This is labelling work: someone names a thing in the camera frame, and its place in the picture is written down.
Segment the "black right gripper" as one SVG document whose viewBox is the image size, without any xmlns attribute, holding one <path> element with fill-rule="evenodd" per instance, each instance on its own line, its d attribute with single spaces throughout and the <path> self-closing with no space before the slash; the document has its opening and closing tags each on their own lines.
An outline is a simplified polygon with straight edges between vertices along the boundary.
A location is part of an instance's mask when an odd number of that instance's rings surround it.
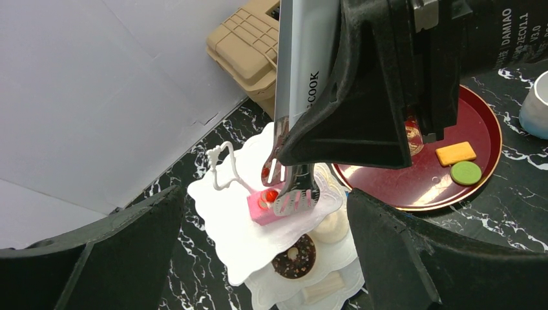
<svg viewBox="0 0 548 310">
<path fill-rule="evenodd" d="M 279 161 L 411 166 L 406 112 L 427 143 L 456 124 L 471 13 L 466 1 L 342 1 L 328 84 L 290 130 Z"/>
</svg>

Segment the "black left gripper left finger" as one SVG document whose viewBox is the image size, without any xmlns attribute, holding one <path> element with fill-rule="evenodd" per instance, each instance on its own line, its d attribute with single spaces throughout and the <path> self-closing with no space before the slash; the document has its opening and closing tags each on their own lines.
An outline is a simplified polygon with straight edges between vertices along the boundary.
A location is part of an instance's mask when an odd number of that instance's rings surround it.
<svg viewBox="0 0 548 310">
<path fill-rule="evenodd" d="M 1 250 L 2 309 L 156 309 L 182 222 L 184 190 L 24 249 Z"/>
</svg>

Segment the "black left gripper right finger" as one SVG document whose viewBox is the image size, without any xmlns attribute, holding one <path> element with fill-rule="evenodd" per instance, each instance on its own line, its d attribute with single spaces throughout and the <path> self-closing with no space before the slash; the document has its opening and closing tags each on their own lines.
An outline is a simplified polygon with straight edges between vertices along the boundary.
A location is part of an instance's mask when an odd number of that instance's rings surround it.
<svg viewBox="0 0 548 310">
<path fill-rule="evenodd" d="M 486 243 L 360 191 L 347 197 L 374 309 L 546 309 L 547 255 Z"/>
</svg>

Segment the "white round cream puff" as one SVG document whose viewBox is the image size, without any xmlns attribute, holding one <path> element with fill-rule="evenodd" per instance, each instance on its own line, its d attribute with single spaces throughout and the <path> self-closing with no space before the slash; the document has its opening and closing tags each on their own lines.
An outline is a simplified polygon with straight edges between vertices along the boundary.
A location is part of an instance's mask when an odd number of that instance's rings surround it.
<svg viewBox="0 0 548 310">
<path fill-rule="evenodd" d="M 323 221 L 316 226 L 310 236 L 320 242 L 336 243 L 342 240 L 350 230 L 347 213 L 345 210 L 339 209 L 327 215 Z"/>
</svg>

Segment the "red round tray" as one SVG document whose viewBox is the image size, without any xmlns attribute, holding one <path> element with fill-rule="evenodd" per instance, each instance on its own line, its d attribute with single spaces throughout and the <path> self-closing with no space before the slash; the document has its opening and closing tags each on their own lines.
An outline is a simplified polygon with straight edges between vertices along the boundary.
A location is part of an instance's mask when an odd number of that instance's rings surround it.
<svg viewBox="0 0 548 310">
<path fill-rule="evenodd" d="M 445 129 L 443 140 L 423 143 L 413 116 L 408 117 L 405 126 L 411 167 L 394 170 L 335 164 L 335 175 L 349 189 L 361 189 L 398 209 L 427 211 L 474 194 L 490 178 L 500 160 L 502 133 L 497 117 L 484 99 L 465 86 L 459 90 L 458 121 Z M 476 153 L 474 163 L 482 171 L 480 181 L 469 186 L 454 182 L 450 167 L 442 166 L 436 155 L 436 149 L 466 141 Z"/>
</svg>

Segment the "white three-tier dessert stand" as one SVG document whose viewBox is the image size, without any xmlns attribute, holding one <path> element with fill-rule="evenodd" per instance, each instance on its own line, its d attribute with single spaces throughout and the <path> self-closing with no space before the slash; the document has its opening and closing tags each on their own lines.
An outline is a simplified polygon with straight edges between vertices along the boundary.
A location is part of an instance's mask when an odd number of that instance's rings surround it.
<svg viewBox="0 0 548 310">
<path fill-rule="evenodd" d="M 215 243 L 217 256 L 226 266 L 229 283 L 247 286 L 253 309 L 341 309 L 364 285 L 352 233 L 348 231 L 339 242 L 324 243 L 310 232 L 327 215 L 339 209 L 346 211 L 348 191 L 328 166 L 320 163 L 314 173 L 321 197 L 314 209 L 265 226 L 253 222 L 247 197 L 263 189 L 260 169 L 272 145 L 273 124 L 269 123 L 239 150 L 230 149 L 229 142 L 214 147 L 207 153 L 210 169 L 187 191 Z M 223 149 L 230 149 L 229 154 L 219 163 Z M 303 234 L 315 243 L 315 265 L 302 278 L 283 278 L 271 261 Z"/>
</svg>

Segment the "metal tongs with white handle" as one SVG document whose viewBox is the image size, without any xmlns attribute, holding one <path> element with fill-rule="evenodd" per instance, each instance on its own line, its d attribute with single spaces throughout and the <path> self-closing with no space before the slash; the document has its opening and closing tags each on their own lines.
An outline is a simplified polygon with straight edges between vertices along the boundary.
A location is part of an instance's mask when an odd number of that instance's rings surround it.
<svg viewBox="0 0 548 310">
<path fill-rule="evenodd" d="M 319 200 L 314 166 L 283 165 L 279 152 L 290 130 L 327 85 L 339 20 L 340 2 L 336 0 L 280 3 L 273 147 L 264 164 L 269 174 L 262 179 L 264 186 L 278 191 L 270 204 L 275 216 L 307 211 Z"/>
</svg>

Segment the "chocolate glazed donut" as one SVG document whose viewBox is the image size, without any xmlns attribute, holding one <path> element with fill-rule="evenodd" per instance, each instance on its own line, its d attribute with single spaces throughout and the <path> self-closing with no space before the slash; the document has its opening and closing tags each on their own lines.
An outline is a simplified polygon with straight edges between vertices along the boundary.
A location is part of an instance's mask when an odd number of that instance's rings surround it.
<svg viewBox="0 0 548 310">
<path fill-rule="evenodd" d="M 315 243 L 308 234 L 304 234 L 289 249 L 276 255 L 271 264 L 281 277 L 296 280 L 313 269 L 316 258 Z"/>
</svg>

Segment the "pink cake with cherry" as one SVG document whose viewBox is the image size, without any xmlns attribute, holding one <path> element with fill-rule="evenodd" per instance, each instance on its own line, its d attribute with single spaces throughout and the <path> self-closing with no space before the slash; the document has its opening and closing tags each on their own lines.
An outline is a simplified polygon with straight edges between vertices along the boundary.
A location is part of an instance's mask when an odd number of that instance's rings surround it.
<svg viewBox="0 0 548 310">
<path fill-rule="evenodd" d="M 249 215 L 253 222 L 265 226 L 284 218 L 284 216 L 277 216 L 273 211 L 273 203 L 279 192 L 278 188 L 270 187 L 247 197 Z"/>
</svg>

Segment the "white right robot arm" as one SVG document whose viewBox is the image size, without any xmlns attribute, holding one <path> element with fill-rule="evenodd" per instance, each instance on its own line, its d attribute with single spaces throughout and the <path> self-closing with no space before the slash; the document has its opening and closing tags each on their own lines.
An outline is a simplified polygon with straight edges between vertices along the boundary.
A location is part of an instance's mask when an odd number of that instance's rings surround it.
<svg viewBox="0 0 548 310">
<path fill-rule="evenodd" d="M 342 1 L 341 17 L 328 84 L 284 139 L 283 165 L 409 167 L 409 115 L 440 141 L 462 79 L 547 58 L 546 1 Z"/>
</svg>

